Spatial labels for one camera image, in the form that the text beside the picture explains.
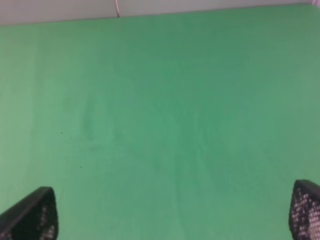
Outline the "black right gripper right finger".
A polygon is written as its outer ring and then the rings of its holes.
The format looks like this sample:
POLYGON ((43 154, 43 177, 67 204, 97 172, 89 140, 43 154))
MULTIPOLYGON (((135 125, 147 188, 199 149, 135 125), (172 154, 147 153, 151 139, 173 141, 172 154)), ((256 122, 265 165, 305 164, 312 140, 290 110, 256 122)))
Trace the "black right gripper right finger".
POLYGON ((294 240, 320 240, 320 186, 306 179, 294 182, 288 226, 294 240))

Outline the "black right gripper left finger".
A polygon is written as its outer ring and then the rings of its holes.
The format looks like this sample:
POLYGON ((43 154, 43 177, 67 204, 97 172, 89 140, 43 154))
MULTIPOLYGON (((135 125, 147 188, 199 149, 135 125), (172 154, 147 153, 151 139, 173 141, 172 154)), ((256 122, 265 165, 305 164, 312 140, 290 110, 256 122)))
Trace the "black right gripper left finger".
POLYGON ((39 187, 0 214, 2 240, 56 240, 59 218, 52 187, 39 187))

